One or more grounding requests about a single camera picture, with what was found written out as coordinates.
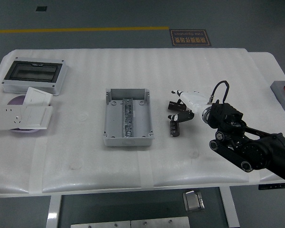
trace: gray block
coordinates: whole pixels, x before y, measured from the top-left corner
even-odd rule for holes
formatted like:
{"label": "gray block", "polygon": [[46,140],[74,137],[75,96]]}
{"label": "gray block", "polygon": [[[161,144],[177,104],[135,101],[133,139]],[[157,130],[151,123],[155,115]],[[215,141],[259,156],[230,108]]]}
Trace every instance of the gray block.
{"label": "gray block", "polygon": [[285,110],[285,81],[274,81],[270,86],[274,92],[276,99],[280,102],[281,106]]}

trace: white tablecloth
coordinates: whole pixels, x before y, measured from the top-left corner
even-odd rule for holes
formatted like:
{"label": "white tablecloth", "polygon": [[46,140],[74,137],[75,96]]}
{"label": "white tablecloth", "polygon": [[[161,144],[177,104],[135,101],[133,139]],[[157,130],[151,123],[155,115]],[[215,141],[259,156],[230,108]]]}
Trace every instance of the white tablecloth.
{"label": "white tablecloth", "polygon": [[[245,173],[209,148],[215,130],[195,117],[170,136],[171,90],[210,95],[227,80],[226,102],[248,126],[285,136],[285,112],[270,85],[285,80],[269,53],[245,49],[58,49],[14,50],[0,65],[2,79],[15,57],[63,59],[69,69],[51,105],[47,130],[0,131],[0,195],[11,193],[105,192],[283,182],[268,170]],[[106,147],[102,134],[106,88],[150,90],[153,132],[150,147]],[[222,100],[225,88],[217,91]]]}

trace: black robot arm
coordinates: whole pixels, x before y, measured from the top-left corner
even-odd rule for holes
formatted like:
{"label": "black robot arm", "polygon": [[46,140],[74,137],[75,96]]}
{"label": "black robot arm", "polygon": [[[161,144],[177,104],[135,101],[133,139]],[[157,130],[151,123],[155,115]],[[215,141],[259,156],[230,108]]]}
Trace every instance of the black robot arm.
{"label": "black robot arm", "polygon": [[[210,148],[246,172],[268,169],[285,179],[285,137],[247,127],[243,114],[228,103],[212,104],[208,125],[217,129]],[[259,137],[248,138],[245,133]]]}

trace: gray floor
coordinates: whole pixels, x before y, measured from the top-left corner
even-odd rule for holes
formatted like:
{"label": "gray floor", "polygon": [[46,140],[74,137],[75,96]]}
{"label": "gray floor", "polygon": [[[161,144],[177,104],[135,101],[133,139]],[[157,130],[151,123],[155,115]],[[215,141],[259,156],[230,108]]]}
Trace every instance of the gray floor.
{"label": "gray floor", "polygon": [[59,228],[72,224],[189,217],[191,227],[228,227],[218,188],[201,189],[204,211],[186,212],[182,194],[189,190],[118,192],[63,196]]}
{"label": "gray floor", "polygon": [[[36,6],[47,6],[47,11],[35,12]],[[285,0],[0,1],[0,29],[150,26],[206,29],[213,48],[270,52],[285,73]],[[15,49],[56,48],[173,47],[168,30],[0,33],[0,62]],[[285,190],[259,191],[257,186],[245,186],[232,188],[232,194],[241,227],[285,228]],[[163,195],[170,202],[170,193],[163,192]],[[213,197],[216,199],[212,200],[220,202],[215,193]],[[48,198],[39,199],[0,199],[0,213],[6,215],[0,217],[0,225],[44,227],[49,202]],[[35,208],[36,205],[42,212],[27,213],[27,208]],[[226,219],[224,215],[221,217],[221,221]],[[217,227],[226,225],[224,222],[220,224]]]}

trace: yellow floor line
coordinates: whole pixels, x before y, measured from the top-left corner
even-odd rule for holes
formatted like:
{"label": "yellow floor line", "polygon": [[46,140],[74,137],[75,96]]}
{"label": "yellow floor line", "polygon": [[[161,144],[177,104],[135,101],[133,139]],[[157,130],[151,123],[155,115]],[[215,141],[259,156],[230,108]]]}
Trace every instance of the yellow floor line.
{"label": "yellow floor line", "polygon": [[169,27],[108,27],[108,28],[36,28],[36,29],[1,29],[0,33],[28,32],[87,32],[87,31],[134,31],[134,30],[168,30]]}

